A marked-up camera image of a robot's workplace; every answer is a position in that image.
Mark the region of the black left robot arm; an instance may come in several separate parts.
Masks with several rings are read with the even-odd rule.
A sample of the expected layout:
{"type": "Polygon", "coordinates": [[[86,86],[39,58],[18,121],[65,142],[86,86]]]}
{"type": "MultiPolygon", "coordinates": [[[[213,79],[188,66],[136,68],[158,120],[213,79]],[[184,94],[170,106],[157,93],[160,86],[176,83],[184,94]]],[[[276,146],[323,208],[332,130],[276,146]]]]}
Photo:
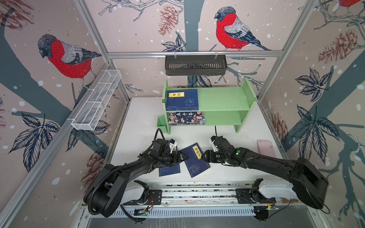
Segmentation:
{"type": "Polygon", "coordinates": [[[151,145],[131,163],[114,166],[107,164],[84,195],[84,203],[91,215],[111,216],[119,206],[127,184],[141,175],[151,173],[160,166],[172,167],[188,160],[182,151],[174,152],[160,128],[151,145]]]}

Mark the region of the colourful illustrated large book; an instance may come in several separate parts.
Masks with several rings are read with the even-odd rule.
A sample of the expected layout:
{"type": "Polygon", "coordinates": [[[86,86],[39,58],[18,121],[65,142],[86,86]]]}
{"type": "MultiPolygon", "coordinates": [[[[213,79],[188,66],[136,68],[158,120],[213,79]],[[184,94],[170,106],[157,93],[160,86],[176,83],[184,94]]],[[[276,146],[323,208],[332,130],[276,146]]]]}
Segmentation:
{"type": "Polygon", "coordinates": [[[168,125],[205,125],[204,112],[173,112],[168,115],[168,125]]]}

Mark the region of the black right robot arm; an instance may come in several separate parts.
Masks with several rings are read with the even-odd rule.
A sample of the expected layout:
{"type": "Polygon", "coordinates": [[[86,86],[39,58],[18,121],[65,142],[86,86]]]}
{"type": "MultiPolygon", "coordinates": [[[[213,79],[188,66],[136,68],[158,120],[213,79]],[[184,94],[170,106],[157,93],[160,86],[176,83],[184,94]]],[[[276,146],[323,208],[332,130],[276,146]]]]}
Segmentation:
{"type": "Polygon", "coordinates": [[[276,197],[298,199],[311,208],[321,210],[325,214],[330,213],[329,207],[325,205],[329,182],[309,160],[284,160],[247,148],[235,148],[222,136],[212,136],[211,142],[213,150],[207,150],[202,154],[205,162],[259,170],[280,177],[290,185],[281,187],[277,192],[269,190],[268,193],[264,193],[266,185],[262,178],[258,178],[249,193],[237,195],[239,200],[260,203],[263,200],[271,202],[276,197]]]}

